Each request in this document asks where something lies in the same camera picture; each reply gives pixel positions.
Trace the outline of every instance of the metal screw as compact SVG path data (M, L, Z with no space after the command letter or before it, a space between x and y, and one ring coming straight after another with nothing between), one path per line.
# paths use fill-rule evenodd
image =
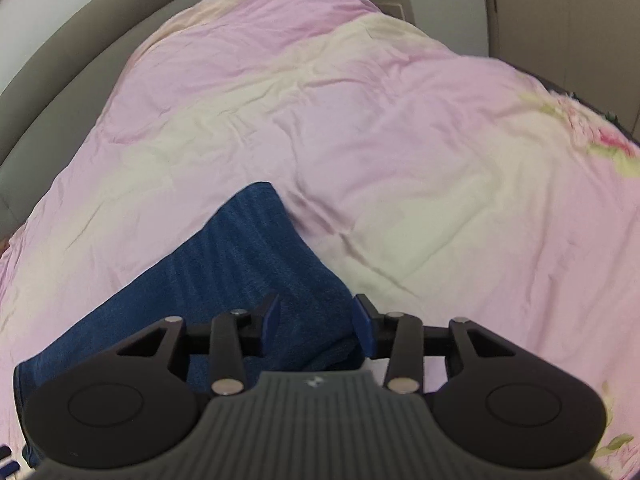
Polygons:
M239 394L244 390L244 384L236 379L218 379L211 385L215 394L229 396Z
M396 394L412 394L420 389L420 383L409 377L396 377L391 379L386 386Z

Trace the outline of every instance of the white logo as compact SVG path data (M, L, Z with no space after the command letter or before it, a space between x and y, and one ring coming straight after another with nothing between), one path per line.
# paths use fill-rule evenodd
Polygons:
M324 379L322 377L315 376L313 379L308 379L306 384L311 386L312 388L319 388L324 383Z

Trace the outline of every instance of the bed sheet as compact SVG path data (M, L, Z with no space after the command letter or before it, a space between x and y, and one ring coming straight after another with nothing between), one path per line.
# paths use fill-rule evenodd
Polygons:
M594 462L630 478L639 155L366 0L204 0L132 56L0 259L0 442L24 443L15 365L268 181L351 292L428 324L467 316L589 383L609 414Z

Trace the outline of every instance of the gray upholstered headboard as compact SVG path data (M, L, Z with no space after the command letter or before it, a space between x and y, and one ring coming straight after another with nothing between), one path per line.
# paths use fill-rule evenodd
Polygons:
M0 95L0 238L30 215L94 126L133 51L200 0L92 0Z

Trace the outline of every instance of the bed frame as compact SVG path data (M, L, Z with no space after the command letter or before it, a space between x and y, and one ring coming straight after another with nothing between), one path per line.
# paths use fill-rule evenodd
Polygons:
M94 126L133 51L200 0L92 0L0 94L0 238L27 219Z

